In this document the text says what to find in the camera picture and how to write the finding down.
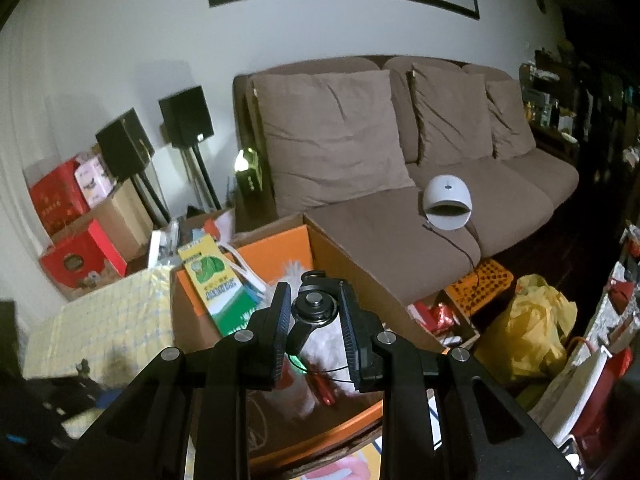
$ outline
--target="storage box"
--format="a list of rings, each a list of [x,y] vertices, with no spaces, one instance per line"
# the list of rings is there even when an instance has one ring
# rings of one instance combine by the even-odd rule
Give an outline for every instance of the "storage box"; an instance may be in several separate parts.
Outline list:
[[[94,219],[100,222],[100,227],[125,261],[145,252],[154,225],[129,180],[117,186],[94,209],[53,235],[51,240],[55,244]]]
[[[49,236],[89,211],[74,176],[79,166],[72,158],[46,174],[29,190],[36,213]]]
[[[410,317],[403,304],[304,215],[283,218],[239,235],[232,244],[256,274],[268,283],[279,279],[290,261],[299,262],[308,270],[325,270],[329,276],[348,280],[360,306],[377,313],[390,330],[419,348],[442,351],[440,343]],[[220,340],[220,333],[209,319],[184,270],[176,272],[174,301],[193,305],[200,321],[199,335],[207,347]],[[268,434],[264,446],[250,453],[252,474],[291,478],[314,468],[328,457],[336,460],[353,452],[382,434],[381,399],[382,394],[339,397],[330,408],[319,404],[304,421],[287,422],[261,395],[252,396],[252,401],[264,414]],[[199,407],[194,411],[191,436],[195,439]],[[252,431],[253,423],[251,420],[248,422]]]
[[[40,263],[68,300],[114,283],[127,271],[126,262],[95,219],[51,246]]]

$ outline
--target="black speaker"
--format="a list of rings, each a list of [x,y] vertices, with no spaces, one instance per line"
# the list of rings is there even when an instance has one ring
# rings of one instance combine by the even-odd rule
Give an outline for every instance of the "black speaker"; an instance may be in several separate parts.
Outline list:
[[[95,134],[104,161],[120,182],[145,171],[154,149],[132,108]]]
[[[201,86],[158,101],[164,126],[174,148],[192,148],[213,135],[211,117]]]

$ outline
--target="throw pillow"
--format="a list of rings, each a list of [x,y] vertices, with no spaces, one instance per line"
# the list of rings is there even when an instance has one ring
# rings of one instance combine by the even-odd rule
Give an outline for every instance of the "throw pillow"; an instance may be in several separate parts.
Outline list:
[[[533,150],[536,139],[525,117],[520,84],[515,79],[489,81],[486,94],[491,113],[494,157],[507,160]]]
[[[414,185],[388,70],[257,74],[252,83],[279,216]]]
[[[414,64],[412,97],[420,129],[420,165],[491,156],[491,123],[482,74]]]

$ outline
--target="orange box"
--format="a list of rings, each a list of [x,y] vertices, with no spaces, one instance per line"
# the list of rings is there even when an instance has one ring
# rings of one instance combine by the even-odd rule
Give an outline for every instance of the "orange box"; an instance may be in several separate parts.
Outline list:
[[[487,258],[466,276],[446,288],[456,306],[470,317],[511,286],[513,274],[501,264]]]
[[[241,234],[232,245],[254,272],[268,283],[275,283],[291,261],[299,262],[305,269],[325,270],[329,276],[348,280],[360,306],[378,314],[390,330],[419,348],[436,352],[443,349],[433,335],[425,332],[411,318],[403,304],[304,215],[279,219]],[[191,303],[198,314],[206,348],[213,346],[220,340],[220,334],[204,310],[187,273],[178,270],[176,275],[174,301],[180,297],[181,301]],[[255,476],[274,476],[277,473],[282,478],[292,478],[316,468],[329,455],[341,458],[382,434],[382,394],[339,397],[334,406],[329,408],[320,404],[304,423],[297,425],[284,421],[262,396],[252,396],[252,399],[258,402],[269,424],[267,443],[250,455],[252,475]]]

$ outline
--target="red gift box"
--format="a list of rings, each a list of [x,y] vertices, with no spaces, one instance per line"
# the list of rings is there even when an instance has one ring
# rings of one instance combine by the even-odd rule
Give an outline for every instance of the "red gift box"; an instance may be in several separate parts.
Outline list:
[[[97,220],[50,247],[40,263],[70,300],[117,281],[127,271]]]
[[[46,174],[29,190],[40,221],[50,236],[89,212],[74,174],[79,166],[72,158]]]

